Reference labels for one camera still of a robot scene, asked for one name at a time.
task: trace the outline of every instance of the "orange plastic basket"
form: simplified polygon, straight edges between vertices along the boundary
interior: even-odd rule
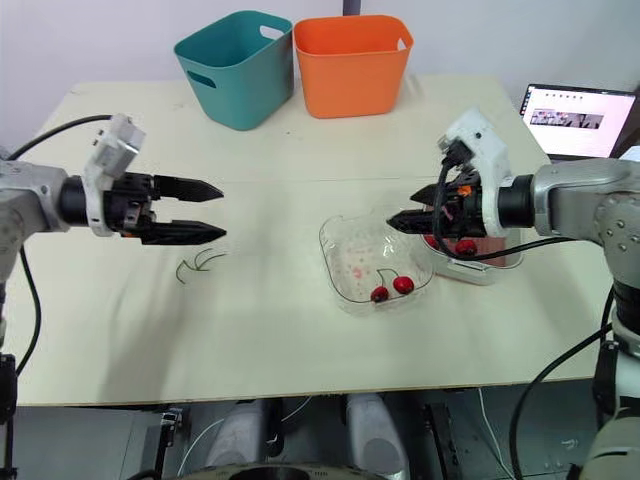
[[[318,118],[393,108],[413,46],[407,27],[387,15],[310,18],[294,28],[307,110]]]

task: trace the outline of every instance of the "white cable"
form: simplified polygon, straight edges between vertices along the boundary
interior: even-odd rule
[[[482,388],[478,388],[478,397],[480,398],[480,409],[482,410],[482,418],[484,419],[484,424],[487,426],[487,430],[489,430],[489,434],[491,435],[491,439],[493,440],[493,445],[496,447],[496,452],[498,454],[498,463],[500,463],[500,466],[505,471],[505,473],[509,475],[509,478],[511,478],[512,480],[516,480],[516,477],[514,477],[513,473],[511,473],[511,470],[507,468],[504,460],[502,459],[502,452],[500,451],[500,445],[498,445],[498,439],[496,438],[496,434],[493,433],[493,428],[491,428],[491,424],[489,423],[489,419],[487,418],[487,411],[484,408],[484,397],[482,396]]]
[[[307,397],[307,399],[306,399],[304,402],[302,402],[298,408],[296,408],[293,412],[291,412],[289,415],[287,415],[286,417],[284,417],[284,418],[282,419],[282,421],[283,421],[283,422],[286,422],[287,420],[289,420],[289,419],[290,419],[291,417],[293,417],[296,413],[298,413],[300,410],[302,410],[302,409],[307,405],[307,403],[309,403],[310,401],[311,401],[311,397]]]
[[[189,447],[189,450],[187,450],[187,453],[184,454],[184,457],[182,458],[182,463],[180,463],[180,468],[178,468],[178,474],[177,476],[179,477],[180,474],[182,474],[182,470],[184,469],[184,466],[187,463],[187,458],[189,458],[189,455],[191,454],[191,452],[193,451],[193,448],[198,444],[198,442],[200,441],[200,439],[202,437],[204,437],[204,434],[207,433],[209,430],[211,430],[213,427],[216,427],[218,425],[220,425],[222,422],[224,422],[224,418],[221,418],[220,420],[217,420],[215,422],[213,422],[211,425],[209,425],[207,428],[205,428],[202,432],[200,432],[200,435],[198,435],[196,437],[196,439],[193,441],[193,443],[191,444],[191,446]]]
[[[291,417],[293,417],[296,413],[298,413],[300,410],[302,410],[307,403],[309,403],[311,401],[311,397],[307,397],[307,399],[302,402],[300,404],[300,406],[298,408],[296,408],[293,412],[291,412],[289,415],[287,415],[286,417],[284,417],[282,419],[283,422],[286,422],[287,420],[289,420]],[[193,451],[193,449],[195,448],[195,446],[197,445],[197,443],[200,441],[200,439],[202,437],[204,437],[204,435],[211,430],[212,428],[220,425],[222,422],[224,422],[224,418],[221,418],[220,420],[216,420],[215,422],[213,422],[211,425],[209,425],[207,428],[205,428],[202,432],[200,432],[200,435],[198,435],[196,437],[196,439],[193,441],[193,443],[191,444],[191,446],[189,447],[189,449],[187,450],[187,453],[184,454],[184,457],[182,458],[182,462],[180,462],[180,467],[178,468],[178,473],[177,476],[180,476],[182,474],[182,470],[184,469],[184,466],[187,464],[187,459],[189,458],[189,455],[191,454],[191,452]]]

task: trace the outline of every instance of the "basket handle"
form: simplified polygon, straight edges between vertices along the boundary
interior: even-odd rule
[[[285,35],[292,28],[291,22],[289,20],[285,20],[284,18],[274,17],[273,15],[268,15],[266,13],[261,13],[260,19],[258,20],[258,30],[260,31],[260,35],[265,37],[262,34],[261,27],[273,28],[274,30],[278,30]]]
[[[189,75],[189,78],[194,82],[198,82],[210,88],[218,88],[215,82],[209,77],[205,77],[204,75],[200,75],[199,73],[192,72],[191,70],[187,70],[187,75]]]
[[[399,33],[400,38],[398,38],[398,50],[409,50],[411,47],[413,47],[413,37],[411,36],[409,31],[406,28],[402,28],[400,29]],[[404,44],[404,48],[400,48],[400,42]]]

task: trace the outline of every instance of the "teal plastic basket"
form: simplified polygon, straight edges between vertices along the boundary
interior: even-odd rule
[[[282,35],[272,38],[271,29]],[[209,118],[236,130],[250,130],[287,101],[293,93],[291,29],[284,18],[241,11],[175,46]]]

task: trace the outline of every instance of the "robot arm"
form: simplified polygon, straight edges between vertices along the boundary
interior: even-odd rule
[[[204,202],[223,194],[200,180],[128,173],[143,139],[144,133],[118,114],[100,131],[82,176],[26,162],[0,162],[0,284],[9,278],[24,241],[37,232],[82,225],[98,236],[117,232],[147,245],[201,244],[225,235],[202,222],[155,221],[151,205],[161,197]]]
[[[477,111],[464,114],[439,143],[444,169],[456,178],[429,185],[411,199],[424,204],[388,220],[405,233],[442,237],[505,236],[533,227],[547,237],[587,240],[604,250],[614,280],[614,341],[601,353],[599,383],[615,405],[598,434],[581,478],[631,478],[640,471],[640,164],[616,159],[545,165],[511,176],[506,147]],[[439,203],[442,208],[434,208]]]

